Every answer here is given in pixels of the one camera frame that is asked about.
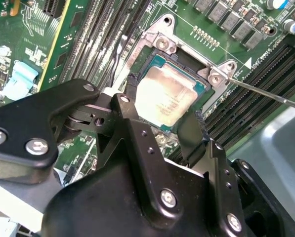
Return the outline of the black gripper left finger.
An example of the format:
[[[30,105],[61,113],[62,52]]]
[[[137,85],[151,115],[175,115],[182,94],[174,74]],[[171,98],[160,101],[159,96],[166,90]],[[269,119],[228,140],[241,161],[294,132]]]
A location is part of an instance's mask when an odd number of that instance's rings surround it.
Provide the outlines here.
[[[113,97],[83,79],[73,79],[0,107],[0,179],[36,184],[50,175],[58,143],[81,130],[98,135],[97,173],[63,189],[51,202],[49,219],[91,220],[117,199],[95,187],[114,161],[126,159],[138,202],[150,222],[176,222],[182,206],[176,186],[148,124],[133,101]]]

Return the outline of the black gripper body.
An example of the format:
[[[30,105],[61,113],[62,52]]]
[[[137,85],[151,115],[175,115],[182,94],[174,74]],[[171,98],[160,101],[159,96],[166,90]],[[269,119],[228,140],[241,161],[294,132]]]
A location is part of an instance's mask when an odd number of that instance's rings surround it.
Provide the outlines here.
[[[172,161],[165,161],[170,177],[176,186],[183,212],[182,189],[178,178],[185,168]],[[274,197],[268,187],[252,169],[243,169],[240,161],[230,165],[237,177],[242,199],[245,220],[256,237],[295,237],[295,221]],[[143,215],[138,202],[135,184],[131,180],[131,169],[126,159],[114,161],[108,168],[106,176],[101,177],[95,187],[104,194],[118,191],[117,199],[108,206],[101,207],[99,213],[91,220],[74,221],[49,219],[46,212],[58,192],[45,209],[42,220],[44,237],[177,237],[176,228],[182,216],[176,222],[150,222]]]

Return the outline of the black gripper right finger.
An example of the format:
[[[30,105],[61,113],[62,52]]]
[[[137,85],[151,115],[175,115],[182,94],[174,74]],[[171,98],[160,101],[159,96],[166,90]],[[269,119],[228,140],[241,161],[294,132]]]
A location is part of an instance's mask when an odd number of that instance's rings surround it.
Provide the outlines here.
[[[185,213],[178,237],[254,237],[245,220],[234,169],[224,148],[210,138],[202,113],[188,111],[177,128],[180,157],[185,168],[178,178]]]

